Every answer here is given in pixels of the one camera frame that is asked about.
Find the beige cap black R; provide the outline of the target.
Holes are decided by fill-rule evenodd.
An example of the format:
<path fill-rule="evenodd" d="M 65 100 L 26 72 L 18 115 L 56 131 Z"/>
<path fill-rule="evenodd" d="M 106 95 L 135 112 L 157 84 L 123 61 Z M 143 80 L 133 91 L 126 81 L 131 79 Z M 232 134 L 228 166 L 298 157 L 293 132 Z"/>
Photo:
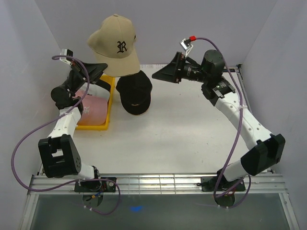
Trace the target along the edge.
<path fill-rule="evenodd" d="M 124 77 L 140 71 L 136 40 L 131 20 L 114 14 L 102 21 L 100 28 L 89 36 L 87 44 L 96 61 L 107 64 L 106 75 Z"/>

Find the pink cap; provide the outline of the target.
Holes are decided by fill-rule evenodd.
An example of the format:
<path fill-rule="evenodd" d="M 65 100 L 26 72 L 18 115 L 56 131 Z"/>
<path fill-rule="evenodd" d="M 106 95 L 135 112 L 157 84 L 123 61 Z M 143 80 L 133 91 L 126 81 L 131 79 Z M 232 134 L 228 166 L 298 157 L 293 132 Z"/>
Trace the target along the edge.
<path fill-rule="evenodd" d="M 83 113 L 78 125 L 99 126 L 106 121 L 108 98 L 86 94 L 82 104 Z"/>

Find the black cap gold R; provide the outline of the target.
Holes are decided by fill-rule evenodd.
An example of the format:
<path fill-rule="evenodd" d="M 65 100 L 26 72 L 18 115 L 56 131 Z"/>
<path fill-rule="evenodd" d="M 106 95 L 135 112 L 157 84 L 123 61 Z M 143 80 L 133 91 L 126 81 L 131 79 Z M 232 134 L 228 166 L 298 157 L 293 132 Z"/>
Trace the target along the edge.
<path fill-rule="evenodd" d="M 116 85 L 123 108 L 132 115 L 142 115 L 149 109 L 152 88 L 150 79 L 142 70 L 120 77 Z"/>

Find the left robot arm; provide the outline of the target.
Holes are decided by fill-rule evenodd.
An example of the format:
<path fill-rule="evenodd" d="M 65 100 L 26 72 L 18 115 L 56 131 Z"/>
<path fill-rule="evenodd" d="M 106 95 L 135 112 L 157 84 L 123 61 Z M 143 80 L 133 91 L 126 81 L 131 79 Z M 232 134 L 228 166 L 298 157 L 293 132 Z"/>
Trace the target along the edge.
<path fill-rule="evenodd" d="M 102 186 L 102 180 L 98 177 L 99 171 L 94 166 L 82 163 L 72 139 L 83 113 L 80 97 L 75 94 L 86 81 L 97 83 L 106 68 L 106 63 L 71 63 L 67 79 L 51 91 L 51 98 L 59 109 L 61 118 L 49 136 L 38 142 L 43 168 L 48 178 L 67 176 L 81 179 L 81 186 L 93 192 Z"/>

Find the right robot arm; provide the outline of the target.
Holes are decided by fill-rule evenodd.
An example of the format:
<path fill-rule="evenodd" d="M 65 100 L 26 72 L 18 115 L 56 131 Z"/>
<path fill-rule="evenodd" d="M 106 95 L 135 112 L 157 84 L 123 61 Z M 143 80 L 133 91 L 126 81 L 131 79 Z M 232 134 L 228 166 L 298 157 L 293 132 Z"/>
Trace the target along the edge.
<path fill-rule="evenodd" d="M 239 92 L 223 77 L 224 69 L 224 58 L 217 50 L 206 51 L 201 64 L 177 52 L 168 65 L 152 74 L 152 78 L 171 83 L 180 83 L 182 79 L 202 83 L 201 91 L 205 98 L 236 128 L 235 139 L 242 137 L 248 152 L 221 168 L 216 177 L 205 183 L 206 186 L 216 184 L 220 189 L 228 190 L 239 179 L 255 176 L 278 164 L 285 138 L 263 127 L 243 106 Z"/>

